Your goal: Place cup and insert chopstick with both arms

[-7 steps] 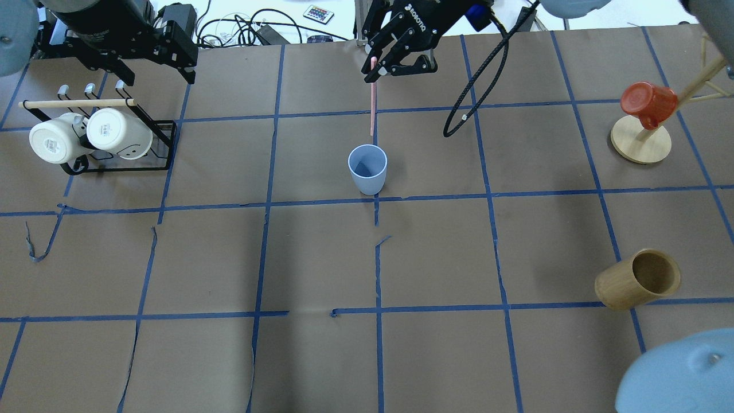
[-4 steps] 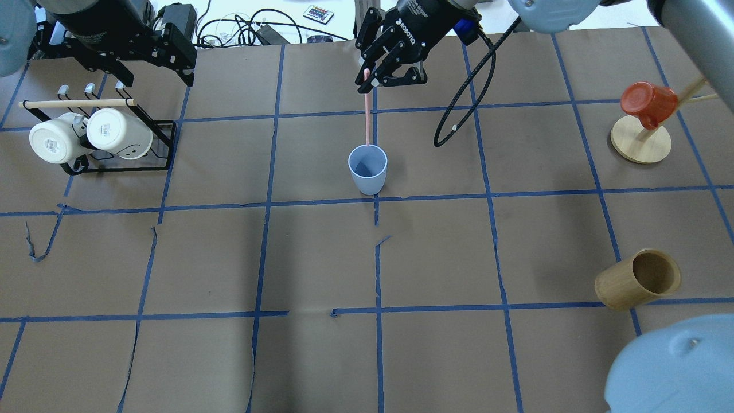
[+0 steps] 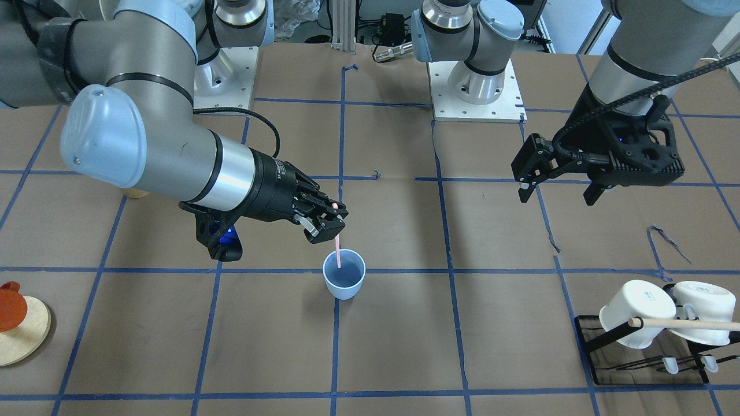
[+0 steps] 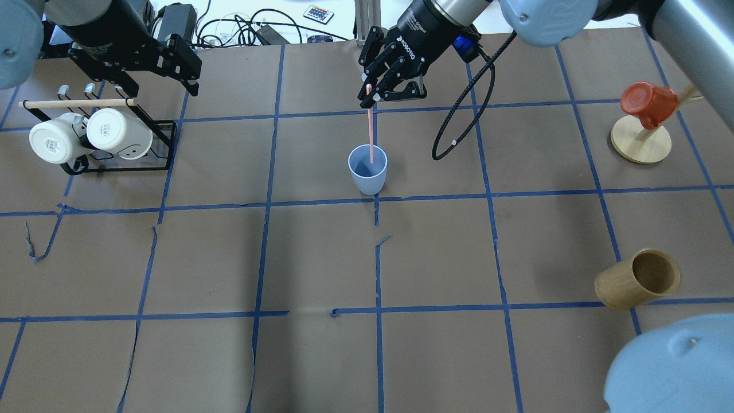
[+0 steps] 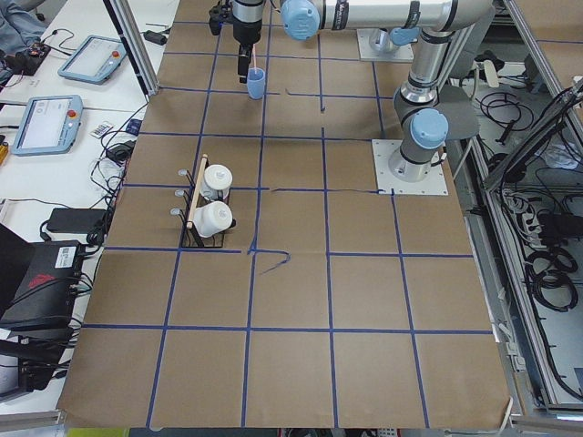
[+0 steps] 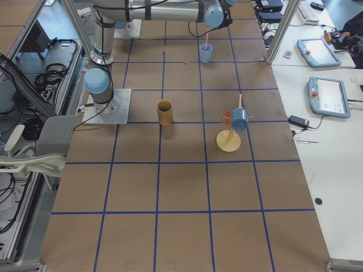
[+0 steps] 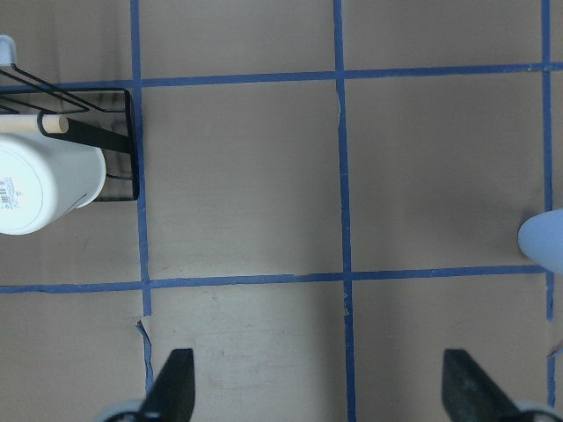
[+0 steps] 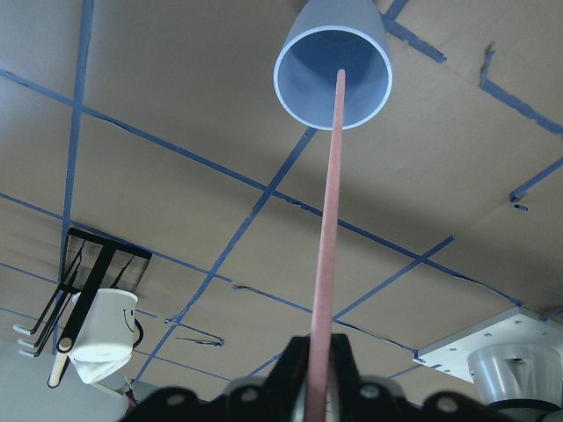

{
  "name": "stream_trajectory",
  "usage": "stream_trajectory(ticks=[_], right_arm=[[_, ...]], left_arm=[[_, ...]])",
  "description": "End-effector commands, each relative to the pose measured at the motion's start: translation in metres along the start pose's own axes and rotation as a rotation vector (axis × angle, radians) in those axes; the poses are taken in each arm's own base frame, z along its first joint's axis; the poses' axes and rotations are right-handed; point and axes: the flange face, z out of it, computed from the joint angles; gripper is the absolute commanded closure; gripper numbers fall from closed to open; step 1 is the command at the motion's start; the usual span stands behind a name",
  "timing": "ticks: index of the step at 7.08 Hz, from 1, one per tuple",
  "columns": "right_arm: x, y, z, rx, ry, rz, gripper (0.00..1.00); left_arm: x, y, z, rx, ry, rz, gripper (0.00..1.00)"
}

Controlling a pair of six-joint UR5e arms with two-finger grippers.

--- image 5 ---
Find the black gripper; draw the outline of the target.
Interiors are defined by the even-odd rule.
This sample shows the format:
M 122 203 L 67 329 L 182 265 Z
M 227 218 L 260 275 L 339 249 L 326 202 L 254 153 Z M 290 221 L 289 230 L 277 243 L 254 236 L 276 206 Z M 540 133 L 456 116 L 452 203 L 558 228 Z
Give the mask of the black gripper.
M 240 83 L 248 81 L 250 63 L 252 59 L 252 46 L 261 40 L 261 20 L 247 23 L 241 20 L 233 20 L 233 36 L 239 42 L 237 75 Z

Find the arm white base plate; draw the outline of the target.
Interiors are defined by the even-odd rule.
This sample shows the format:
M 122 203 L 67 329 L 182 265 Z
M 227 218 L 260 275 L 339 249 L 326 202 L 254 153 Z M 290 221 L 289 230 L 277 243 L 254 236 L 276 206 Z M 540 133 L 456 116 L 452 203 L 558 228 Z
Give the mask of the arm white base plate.
M 438 151 L 425 164 L 412 164 L 401 155 L 401 140 L 374 139 L 373 161 L 377 191 L 385 195 L 447 196 Z
M 412 63 L 412 43 L 420 34 L 418 27 L 358 29 L 357 39 L 360 58 L 363 61 Z

